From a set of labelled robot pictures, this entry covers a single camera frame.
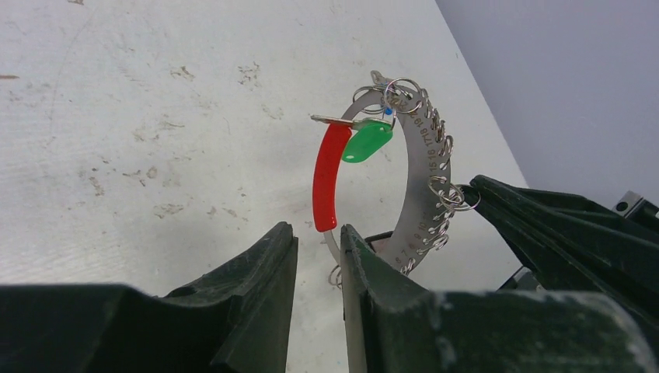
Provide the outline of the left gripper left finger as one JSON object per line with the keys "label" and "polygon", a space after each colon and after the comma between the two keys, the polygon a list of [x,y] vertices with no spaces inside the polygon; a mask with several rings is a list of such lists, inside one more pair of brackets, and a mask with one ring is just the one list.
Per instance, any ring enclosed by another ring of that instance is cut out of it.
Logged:
{"label": "left gripper left finger", "polygon": [[3,372],[283,372],[298,239],[277,223],[164,297],[125,284],[1,288]]}

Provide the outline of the metal keyring with red handle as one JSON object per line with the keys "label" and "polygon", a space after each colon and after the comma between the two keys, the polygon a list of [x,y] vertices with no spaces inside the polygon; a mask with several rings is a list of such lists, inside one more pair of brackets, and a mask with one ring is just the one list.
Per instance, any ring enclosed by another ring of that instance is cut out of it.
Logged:
{"label": "metal keyring with red handle", "polygon": [[[399,134],[404,141],[406,171],[402,207],[394,228],[381,242],[367,246],[395,271],[433,288],[436,281],[421,264],[431,253],[447,246],[453,218],[473,208],[466,200],[464,185],[452,180],[455,140],[428,91],[419,83],[411,78],[388,78],[377,70],[372,70],[370,76],[371,84],[356,89],[349,107],[335,118],[396,118],[392,138]],[[392,115],[383,113],[386,107],[392,108]],[[323,235],[323,243],[335,261],[325,282],[339,289],[342,266],[340,243],[334,235],[338,227],[336,187],[340,166],[357,164],[340,159],[354,132],[336,124],[315,122],[326,125],[326,131],[314,165],[312,215],[315,229]]]}

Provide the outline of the key with green tag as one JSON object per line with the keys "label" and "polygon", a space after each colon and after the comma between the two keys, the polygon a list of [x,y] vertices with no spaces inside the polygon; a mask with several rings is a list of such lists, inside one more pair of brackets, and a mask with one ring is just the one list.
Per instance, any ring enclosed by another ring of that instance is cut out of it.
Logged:
{"label": "key with green tag", "polygon": [[311,119],[325,124],[336,124],[354,133],[344,146],[341,160],[348,163],[364,162],[386,145],[393,137],[396,118],[392,121],[377,117],[348,120],[335,117],[311,115]]}

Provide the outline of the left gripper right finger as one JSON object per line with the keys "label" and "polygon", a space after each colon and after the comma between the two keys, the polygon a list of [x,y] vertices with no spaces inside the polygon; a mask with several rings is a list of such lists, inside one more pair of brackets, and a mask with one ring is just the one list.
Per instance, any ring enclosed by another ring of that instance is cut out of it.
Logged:
{"label": "left gripper right finger", "polygon": [[658,348],[609,297],[431,291],[340,230],[352,372],[656,372]]}

